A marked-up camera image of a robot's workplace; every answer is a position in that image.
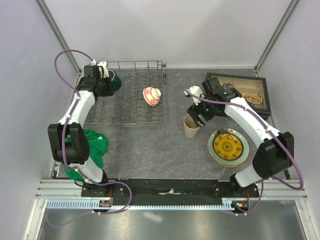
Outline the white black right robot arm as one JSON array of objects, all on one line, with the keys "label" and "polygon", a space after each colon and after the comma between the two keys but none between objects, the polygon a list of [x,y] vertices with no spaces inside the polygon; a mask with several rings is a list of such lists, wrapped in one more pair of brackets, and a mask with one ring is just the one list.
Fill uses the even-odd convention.
[{"label": "white black right robot arm", "polygon": [[187,110],[198,127],[204,127],[217,113],[232,118],[251,138],[257,151],[252,163],[239,171],[229,184],[235,197],[242,196],[247,186],[268,179],[294,165],[294,137],[269,125],[247,103],[234,87],[223,87],[216,77],[206,79],[201,87],[184,90],[193,99]]}]

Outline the yellow patterned plate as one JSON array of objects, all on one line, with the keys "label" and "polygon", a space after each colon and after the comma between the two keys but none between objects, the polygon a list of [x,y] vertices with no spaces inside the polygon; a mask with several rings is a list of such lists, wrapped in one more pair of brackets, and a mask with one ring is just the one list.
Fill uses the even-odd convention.
[{"label": "yellow patterned plate", "polygon": [[217,134],[213,139],[212,147],[218,157],[229,162],[239,159],[244,152],[242,141],[229,132]]}]

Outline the green flower plate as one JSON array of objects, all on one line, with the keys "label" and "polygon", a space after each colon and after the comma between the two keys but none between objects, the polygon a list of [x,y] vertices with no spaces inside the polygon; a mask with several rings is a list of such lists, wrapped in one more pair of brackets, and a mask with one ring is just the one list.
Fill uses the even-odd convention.
[{"label": "green flower plate", "polygon": [[241,140],[241,142],[243,144],[243,153],[242,153],[242,156],[240,158],[238,158],[238,160],[246,160],[249,155],[249,151],[250,151],[249,144],[248,144],[246,138],[243,137],[238,131],[236,131],[234,129],[220,128],[220,129],[214,131],[208,140],[211,140],[212,144],[213,144],[214,137],[220,133],[232,133],[232,134],[236,135]]}]

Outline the beige cup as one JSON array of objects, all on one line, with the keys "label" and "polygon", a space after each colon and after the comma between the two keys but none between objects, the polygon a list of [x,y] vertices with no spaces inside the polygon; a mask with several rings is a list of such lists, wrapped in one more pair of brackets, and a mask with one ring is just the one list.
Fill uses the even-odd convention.
[{"label": "beige cup", "polygon": [[187,114],[183,119],[184,134],[187,138],[194,138],[198,133],[200,127],[196,126],[193,118]]}]

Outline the white orange patterned bowl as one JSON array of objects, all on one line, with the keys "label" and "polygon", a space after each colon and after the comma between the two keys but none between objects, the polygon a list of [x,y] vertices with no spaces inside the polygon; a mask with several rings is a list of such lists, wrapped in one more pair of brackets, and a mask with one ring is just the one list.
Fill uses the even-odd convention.
[{"label": "white orange patterned bowl", "polygon": [[158,88],[151,86],[144,88],[142,94],[146,103],[152,107],[155,107],[160,102],[162,96]]}]

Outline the dark teal mug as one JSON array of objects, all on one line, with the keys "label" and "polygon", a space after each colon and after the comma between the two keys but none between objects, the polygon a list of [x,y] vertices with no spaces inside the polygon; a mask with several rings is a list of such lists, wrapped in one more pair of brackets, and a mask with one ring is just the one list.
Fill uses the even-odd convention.
[{"label": "dark teal mug", "polygon": [[111,80],[112,89],[114,92],[117,92],[122,86],[122,81],[114,70],[108,70],[108,73]]}]

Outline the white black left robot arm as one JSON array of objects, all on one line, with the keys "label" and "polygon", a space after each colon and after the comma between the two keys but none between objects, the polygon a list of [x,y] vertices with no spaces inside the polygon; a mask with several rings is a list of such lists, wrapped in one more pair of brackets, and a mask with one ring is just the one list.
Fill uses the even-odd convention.
[{"label": "white black left robot arm", "polygon": [[53,159],[68,171],[79,173],[85,182],[92,183],[92,191],[99,197],[109,193],[110,185],[104,181],[105,172],[90,157],[83,125],[97,98],[113,94],[107,62],[86,65],[66,114],[47,129]]}]

